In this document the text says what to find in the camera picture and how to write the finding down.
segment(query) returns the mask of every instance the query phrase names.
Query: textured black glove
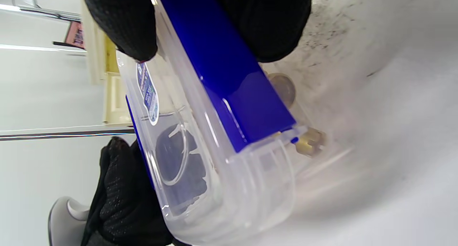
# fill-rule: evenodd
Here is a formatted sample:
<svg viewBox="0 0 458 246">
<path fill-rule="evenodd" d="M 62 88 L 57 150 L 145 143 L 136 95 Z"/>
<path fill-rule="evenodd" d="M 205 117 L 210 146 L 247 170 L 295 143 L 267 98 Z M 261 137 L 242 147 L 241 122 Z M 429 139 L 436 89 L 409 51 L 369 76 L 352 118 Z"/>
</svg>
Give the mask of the textured black glove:
<svg viewBox="0 0 458 246">
<path fill-rule="evenodd" d="M 139 146 L 113 137 L 102 149 L 100 179 L 82 246 L 166 246 L 173 236 L 162 217 Z"/>
<path fill-rule="evenodd" d="M 125 54 L 139 61 L 157 52 L 150 0 L 85 0 L 94 20 Z M 280 60 L 296 48 L 311 0 L 218 0 L 259 62 Z"/>
</svg>

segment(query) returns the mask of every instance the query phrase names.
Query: white wall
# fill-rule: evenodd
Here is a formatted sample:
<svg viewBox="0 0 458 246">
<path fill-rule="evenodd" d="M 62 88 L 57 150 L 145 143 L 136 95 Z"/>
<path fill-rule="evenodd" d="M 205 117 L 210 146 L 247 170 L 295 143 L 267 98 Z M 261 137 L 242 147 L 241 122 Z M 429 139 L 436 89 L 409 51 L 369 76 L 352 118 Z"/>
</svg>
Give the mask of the white wall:
<svg viewBox="0 0 458 246">
<path fill-rule="evenodd" d="M 0 44 L 55 47 L 68 23 L 0 11 Z M 0 130 L 99 125 L 103 86 L 89 84 L 86 58 L 75 52 L 0 49 Z"/>
<path fill-rule="evenodd" d="M 100 150 L 109 139 L 0 141 L 0 245 L 49 246 L 49 210 L 62 196 L 90 205 Z"/>
<path fill-rule="evenodd" d="M 54 47 L 68 28 L 64 21 L 10 11 L 0 11 L 0 23 L 0 44 L 29 47 Z M 103 120 L 103 86 L 90 85 L 86 59 L 74 53 L 0 49 L 1 135 L 105 129 L 55 129 Z M 0 245 L 49 245 L 51 206 L 62 196 L 90 204 L 109 139 L 0 141 Z"/>
</svg>

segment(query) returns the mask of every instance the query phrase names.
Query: container label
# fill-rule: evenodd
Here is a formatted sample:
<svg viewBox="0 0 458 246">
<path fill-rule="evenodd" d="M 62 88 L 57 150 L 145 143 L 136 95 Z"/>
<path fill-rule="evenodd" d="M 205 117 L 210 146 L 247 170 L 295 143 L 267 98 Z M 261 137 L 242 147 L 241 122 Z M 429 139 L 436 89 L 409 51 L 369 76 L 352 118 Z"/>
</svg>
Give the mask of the container label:
<svg viewBox="0 0 458 246">
<path fill-rule="evenodd" d="M 159 119 L 159 98 L 157 90 L 152 82 L 146 63 L 137 63 L 137 83 L 143 97 L 143 105 L 148 112 L 148 119 L 152 125 L 157 124 Z"/>
</svg>

